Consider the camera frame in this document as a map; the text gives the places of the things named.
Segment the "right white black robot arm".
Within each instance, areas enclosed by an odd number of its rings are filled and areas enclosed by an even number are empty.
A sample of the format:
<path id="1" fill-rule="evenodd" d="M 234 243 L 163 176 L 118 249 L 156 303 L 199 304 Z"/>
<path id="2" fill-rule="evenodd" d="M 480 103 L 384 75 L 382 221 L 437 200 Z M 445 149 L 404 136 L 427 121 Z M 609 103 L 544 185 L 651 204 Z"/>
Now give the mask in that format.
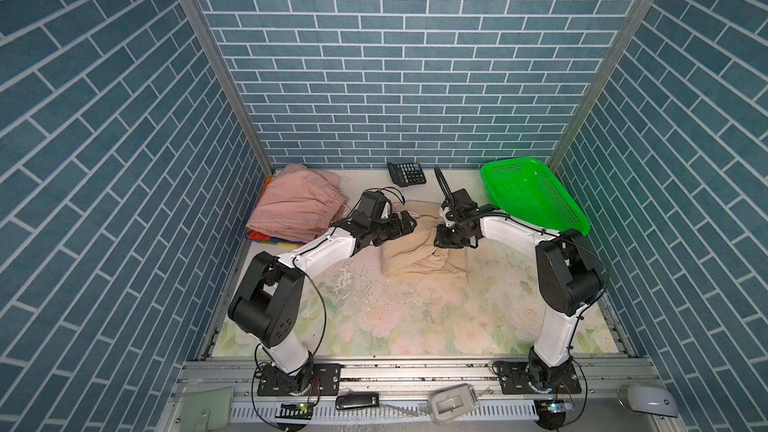
<path id="1" fill-rule="evenodd" d="M 525 373 L 531 389 L 551 391 L 573 365 L 572 341 L 579 321 L 607 287 L 604 264 L 576 229 L 556 232 L 536 227 L 494 205 L 479 206 L 464 189 L 452 191 L 446 184 L 440 188 L 444 201 L 437 247 L 475 248 L 487 238 L 535 260 L 539 295 L 546 307 Z"/>

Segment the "rainbow striped shorts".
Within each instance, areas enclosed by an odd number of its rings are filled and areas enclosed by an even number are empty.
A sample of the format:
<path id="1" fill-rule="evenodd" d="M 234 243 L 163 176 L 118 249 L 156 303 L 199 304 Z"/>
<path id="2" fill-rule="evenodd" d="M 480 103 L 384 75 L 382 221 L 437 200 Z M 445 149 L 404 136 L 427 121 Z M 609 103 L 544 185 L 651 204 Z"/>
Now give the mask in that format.
<path id="1" fill-rule="evenodd" d="M 288 239 L 283 239 L 275 236 L 269 236 L 250 228 L 246 229 L 244 238 L 251 242 L 280 245 L 280 246 L 287 246 L 287 247 L 294 247 L 294 248 L 304 245 L 304 242 L 291 241 Z"/>

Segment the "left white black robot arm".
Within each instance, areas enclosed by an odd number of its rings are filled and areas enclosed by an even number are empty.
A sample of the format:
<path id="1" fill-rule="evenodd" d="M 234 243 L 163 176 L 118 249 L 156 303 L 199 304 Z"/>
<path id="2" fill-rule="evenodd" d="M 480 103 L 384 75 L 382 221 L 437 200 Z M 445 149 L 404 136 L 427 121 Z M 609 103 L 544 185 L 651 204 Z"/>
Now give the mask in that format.
<path id="1" fill-rule="evenodd" d="M 258 339 L 278 370 L 295 376 L 314 355 L 293 332 L 304 284 L 314 285 L 317 275 L 368 246 L 411 234 L 416 225 L 407 211 L 391 212 L 384 218 L 355 213 L 292 252 L 261 252 L 240 280 L 227 316 L 241 331 Z"/>

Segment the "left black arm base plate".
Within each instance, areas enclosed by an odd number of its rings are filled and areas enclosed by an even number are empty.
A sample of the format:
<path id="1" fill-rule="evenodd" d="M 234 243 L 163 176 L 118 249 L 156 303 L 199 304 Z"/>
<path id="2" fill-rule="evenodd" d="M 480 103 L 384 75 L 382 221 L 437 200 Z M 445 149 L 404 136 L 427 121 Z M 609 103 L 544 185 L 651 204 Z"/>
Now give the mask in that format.
<path id="1" fill-rule="evenodd" d="M 339 363 L 313 363 L 305 365 L 291 375 L 278 367 L 265 364 L 257 374 L 257 392 L 260 397 L 288 395 L 337 396 L 342 366 Z"/>

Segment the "green plastic basket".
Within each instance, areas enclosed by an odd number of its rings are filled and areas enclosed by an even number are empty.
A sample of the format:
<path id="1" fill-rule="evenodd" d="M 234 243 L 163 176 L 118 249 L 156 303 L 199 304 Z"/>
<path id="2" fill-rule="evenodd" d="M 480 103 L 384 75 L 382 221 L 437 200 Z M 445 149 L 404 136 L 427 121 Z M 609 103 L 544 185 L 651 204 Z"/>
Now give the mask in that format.
<path id="1" fill-rule="evenodd" d="M 585 213 L 544 162 L 500 160 L 483 165 L 480 174 L 490 202 L 513 217 L 558 232 L 589 234 Z"/>

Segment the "beige shorts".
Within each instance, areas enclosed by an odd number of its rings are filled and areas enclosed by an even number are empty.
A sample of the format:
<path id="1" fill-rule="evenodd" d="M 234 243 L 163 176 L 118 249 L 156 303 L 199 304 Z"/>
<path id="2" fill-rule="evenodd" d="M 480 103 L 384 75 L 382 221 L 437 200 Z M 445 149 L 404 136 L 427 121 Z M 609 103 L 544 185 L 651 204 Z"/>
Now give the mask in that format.
<path id="1" fill-rule="evenodd" d="M 438 203 L 410 200 L 405 205 L 396 203 L 394 211 L 406 211 L 416 221 L 416 227 L 410 234 L 379 247 L 384 275 L 417 274 L 466 280 L 466 250 L 435 245 L 437 226 L 444 224 Z"/>

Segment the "pink shorts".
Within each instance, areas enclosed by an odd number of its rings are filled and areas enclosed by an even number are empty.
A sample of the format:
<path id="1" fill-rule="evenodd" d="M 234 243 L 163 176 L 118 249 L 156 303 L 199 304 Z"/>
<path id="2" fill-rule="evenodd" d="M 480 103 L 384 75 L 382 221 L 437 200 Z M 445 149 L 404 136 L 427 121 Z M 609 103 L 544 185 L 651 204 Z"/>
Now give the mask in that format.
<path id="1" fill-rule="evenodd" d="M 307 243 L 338 220 L 347 199 L 341 178 L 300 164 L 286 166 L 266 186 L 246 227 L 270 237 Z"/>

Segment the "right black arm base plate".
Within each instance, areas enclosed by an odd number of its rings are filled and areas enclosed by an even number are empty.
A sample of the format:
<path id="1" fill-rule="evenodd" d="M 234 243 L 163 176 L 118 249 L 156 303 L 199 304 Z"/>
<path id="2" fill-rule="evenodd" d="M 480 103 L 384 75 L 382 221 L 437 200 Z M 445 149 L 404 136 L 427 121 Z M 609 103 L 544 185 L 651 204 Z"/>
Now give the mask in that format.
<path id="1" fill-rule="evenodd" d="M 573 362 L 566 361 L 550 368 L 539 362 L 495 361 L 491 372 L 497 377 L 504 395 L 554 394 L 566 392 L 572 395 L 582 392 Z"/>

